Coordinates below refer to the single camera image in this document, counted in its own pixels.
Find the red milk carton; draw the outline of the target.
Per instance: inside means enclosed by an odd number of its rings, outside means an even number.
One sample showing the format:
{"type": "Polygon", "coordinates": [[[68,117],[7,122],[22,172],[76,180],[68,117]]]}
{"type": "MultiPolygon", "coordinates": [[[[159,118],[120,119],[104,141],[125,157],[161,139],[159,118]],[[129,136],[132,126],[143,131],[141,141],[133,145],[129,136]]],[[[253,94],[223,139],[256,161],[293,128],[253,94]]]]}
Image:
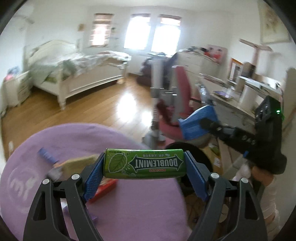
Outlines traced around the red milk carton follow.
{"type": "Polygon", "coordinates": [[[95,193],[94,197],[89,200],[89,202],[93,203],[97,199],[105,196],[107,193],[111,192],[117,186],[117,179],[110,179],[103,177],[97,192],[95,193]]]}

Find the green Doublemint gum pack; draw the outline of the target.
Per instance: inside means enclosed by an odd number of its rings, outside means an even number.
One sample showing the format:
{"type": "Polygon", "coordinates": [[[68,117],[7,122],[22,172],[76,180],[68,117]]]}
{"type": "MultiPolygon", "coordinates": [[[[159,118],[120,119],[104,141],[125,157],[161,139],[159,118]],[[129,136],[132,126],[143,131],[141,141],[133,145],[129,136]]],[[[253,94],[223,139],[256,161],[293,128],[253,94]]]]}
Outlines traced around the green Doublemint gum pack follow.
{"type": "Polygon", "coordinates": [[[112,179],[178,178],[187,172],[181,149],[107,149],[103,170],[104,176],[112,179]]]}

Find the white study desk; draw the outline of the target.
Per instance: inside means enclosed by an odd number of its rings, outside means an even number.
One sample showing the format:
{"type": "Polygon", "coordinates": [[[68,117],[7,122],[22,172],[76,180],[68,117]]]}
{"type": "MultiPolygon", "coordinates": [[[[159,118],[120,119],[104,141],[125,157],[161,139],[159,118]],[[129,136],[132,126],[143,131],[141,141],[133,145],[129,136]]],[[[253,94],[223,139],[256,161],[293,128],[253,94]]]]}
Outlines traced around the white study desk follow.
{"type": "Polygon", "coordinates": [[[225,81],[205,74],[199,75],[197,84],[205,88],[201,97],[204,102],[214,106],[221,123],[252,133],[255,125],[254,110],[268,95],[280,100],[281,92],[253,79],[240,76],[239,80],[243,81],[241,92],[236,92],[225,81]]]}

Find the red desk chair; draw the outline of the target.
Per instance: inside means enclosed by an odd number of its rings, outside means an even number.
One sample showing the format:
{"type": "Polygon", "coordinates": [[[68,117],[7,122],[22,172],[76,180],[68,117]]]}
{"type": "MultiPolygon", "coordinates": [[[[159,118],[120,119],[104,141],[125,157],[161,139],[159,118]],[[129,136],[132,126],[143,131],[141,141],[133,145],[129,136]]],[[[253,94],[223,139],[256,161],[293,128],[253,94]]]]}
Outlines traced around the red desk chair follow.
{"type": "Polygon", "coordinates": [[[158,90],[158,102],[156,108],[159,115],[158,128],[162,134],[177,142],[189,142],[182,133],[179,119],[186,119],[194,109],[190,102],[200,103],[199,97],[193,97],[189,78],[185,68],[175,65],[171,68],[172,79],[175,85],[169,90],[158,90]]]}

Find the white dresser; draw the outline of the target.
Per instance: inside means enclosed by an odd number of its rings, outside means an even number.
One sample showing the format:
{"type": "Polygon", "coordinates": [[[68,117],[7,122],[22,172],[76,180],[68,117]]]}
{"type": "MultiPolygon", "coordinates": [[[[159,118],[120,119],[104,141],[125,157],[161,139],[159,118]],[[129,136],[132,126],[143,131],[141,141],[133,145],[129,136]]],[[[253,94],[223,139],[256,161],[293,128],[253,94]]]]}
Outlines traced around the white dresser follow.
{"type": "Polygon", "coordinates": [[[220,65],[205,55],[198,55],[188,52],[177,52],[177,65],[184,66],[189,80],[195,82],[199,74],[206,74],[217,77],[220,65]]]}

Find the gold foil wrapper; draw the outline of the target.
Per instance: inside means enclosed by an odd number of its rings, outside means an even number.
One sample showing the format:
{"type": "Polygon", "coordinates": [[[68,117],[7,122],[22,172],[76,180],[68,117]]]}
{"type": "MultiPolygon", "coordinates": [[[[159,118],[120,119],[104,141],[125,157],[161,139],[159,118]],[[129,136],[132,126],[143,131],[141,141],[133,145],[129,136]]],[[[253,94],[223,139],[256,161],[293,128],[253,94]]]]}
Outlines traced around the gold foil wrapper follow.
{"type": "Polygon", "coordinates": [[[99,154],[69,159],[61,164],[56,164],[55,168],[60,169],[58,181],[67,180],[73,174],[80,174],[83,169],[89,165],[92,165],[98,159],[99,154]]]}

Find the red photo on dresser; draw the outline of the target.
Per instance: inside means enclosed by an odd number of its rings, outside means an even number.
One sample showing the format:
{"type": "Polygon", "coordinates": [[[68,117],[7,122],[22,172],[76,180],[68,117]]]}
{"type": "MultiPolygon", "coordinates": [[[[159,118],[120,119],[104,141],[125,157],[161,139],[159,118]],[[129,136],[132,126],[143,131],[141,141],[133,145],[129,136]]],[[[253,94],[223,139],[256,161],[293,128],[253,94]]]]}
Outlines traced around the red photo on dresser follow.
{"type": "Polygon", "coordinates": [[[219,65],[223,63],[228,52],[227,48],[216,45],[207,45],[206,50],[205,55],[219,65]]]}

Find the blue wrapper bar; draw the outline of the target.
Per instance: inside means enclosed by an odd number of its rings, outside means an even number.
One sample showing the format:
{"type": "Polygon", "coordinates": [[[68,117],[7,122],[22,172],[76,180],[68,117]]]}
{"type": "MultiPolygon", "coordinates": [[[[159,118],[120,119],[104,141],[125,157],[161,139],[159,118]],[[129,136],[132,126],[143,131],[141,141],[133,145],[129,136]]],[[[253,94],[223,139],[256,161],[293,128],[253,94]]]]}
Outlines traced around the blue wrapper bar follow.
{"type": "Polygon", "coordinates": [[[55,165],[58,162],[58,160],[44,148],[39,149],[38,154],[51,165],[55,165]]]}

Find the dark clothes pile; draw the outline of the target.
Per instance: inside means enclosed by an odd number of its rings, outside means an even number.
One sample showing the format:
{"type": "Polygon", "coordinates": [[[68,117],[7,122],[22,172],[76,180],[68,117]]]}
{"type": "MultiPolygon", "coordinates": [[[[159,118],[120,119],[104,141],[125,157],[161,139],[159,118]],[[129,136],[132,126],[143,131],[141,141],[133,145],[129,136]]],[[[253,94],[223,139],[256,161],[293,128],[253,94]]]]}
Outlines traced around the dark clothes pile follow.
{"type": "Polygon", "coordinates": [[[147,58],[140,68],[139,75],[137,77],[137,83],[143,86],[152,86],[152,58],[147,58]]]}

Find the purple round tablecloth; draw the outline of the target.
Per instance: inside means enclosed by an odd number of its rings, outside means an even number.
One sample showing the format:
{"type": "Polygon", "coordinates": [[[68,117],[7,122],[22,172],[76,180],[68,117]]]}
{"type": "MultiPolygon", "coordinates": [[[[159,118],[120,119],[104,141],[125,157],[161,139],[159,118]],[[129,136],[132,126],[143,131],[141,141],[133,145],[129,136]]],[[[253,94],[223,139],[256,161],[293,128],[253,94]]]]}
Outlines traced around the purple round tablecloth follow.
{"type": "MultiPolygon", "coordinates": [[[[44,129],[15,149],[1,175],[1,216],[14,236],[22,240],[33,198],[51,169],[40,149],[64,162],[107,148],[140,150],[144,145],[102,125],[68,123],[44,129]]],[[[186,240],[189,235],[175,179],[119,180],[87,208],[104,240],[186,240]]]]}

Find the white nightstand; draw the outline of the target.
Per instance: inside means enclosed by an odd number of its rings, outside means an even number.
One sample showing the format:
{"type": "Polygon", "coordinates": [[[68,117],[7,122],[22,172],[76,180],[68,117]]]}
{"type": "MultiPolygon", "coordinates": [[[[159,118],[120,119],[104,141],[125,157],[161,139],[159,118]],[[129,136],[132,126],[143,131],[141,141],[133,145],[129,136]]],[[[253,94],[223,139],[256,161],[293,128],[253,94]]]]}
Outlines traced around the white nightstand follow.
{"type": "Polygon", "coordinates": [[[20,106],[30,95],[29,71],[4,81],[7,105],[10,108],[20,106]]]}

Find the white wooden bed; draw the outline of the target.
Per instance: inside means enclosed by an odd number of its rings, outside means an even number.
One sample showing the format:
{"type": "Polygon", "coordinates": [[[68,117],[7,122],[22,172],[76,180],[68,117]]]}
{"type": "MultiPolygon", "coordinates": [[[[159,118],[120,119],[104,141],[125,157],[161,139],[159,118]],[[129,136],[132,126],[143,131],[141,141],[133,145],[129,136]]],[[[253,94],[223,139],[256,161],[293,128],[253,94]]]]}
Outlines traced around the white wooden bed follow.
{"type": "Polygon", "coordinates": [[[125,78],[131,59],[118,51],[85,55],[74,44],[52,40],[28,52],[27,68],[33,85],[55,95],[65,109],[68,98],[125,78]]]}

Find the white air conditioner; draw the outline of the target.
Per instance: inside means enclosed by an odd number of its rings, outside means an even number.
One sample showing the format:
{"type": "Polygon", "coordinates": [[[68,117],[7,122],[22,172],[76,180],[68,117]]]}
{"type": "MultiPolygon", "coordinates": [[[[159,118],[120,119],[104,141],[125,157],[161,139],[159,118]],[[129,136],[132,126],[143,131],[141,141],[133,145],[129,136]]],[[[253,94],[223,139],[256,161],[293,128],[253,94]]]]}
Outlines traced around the white air conditioner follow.
{"type": "Polygon", "coordinates": [[[27,23],[32,25],[34,23],[34,21],[31,19],[33,11],[34,5],[30,3],[25,3],[16,11],[13,17],[25,20],[27,23]]]}

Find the framed wall picture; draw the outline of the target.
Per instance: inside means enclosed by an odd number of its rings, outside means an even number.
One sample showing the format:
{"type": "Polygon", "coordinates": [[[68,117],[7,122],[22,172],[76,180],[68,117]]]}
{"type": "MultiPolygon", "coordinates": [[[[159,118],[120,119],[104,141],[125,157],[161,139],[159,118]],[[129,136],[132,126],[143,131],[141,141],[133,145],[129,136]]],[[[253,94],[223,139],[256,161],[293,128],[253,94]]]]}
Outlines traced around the framed wall picture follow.
{"type": "Polygon", "coordinates": [[[257,1],[257,4],[261,44],[290,42],[290,34],[275,11],[264,1],[257,1]]]}

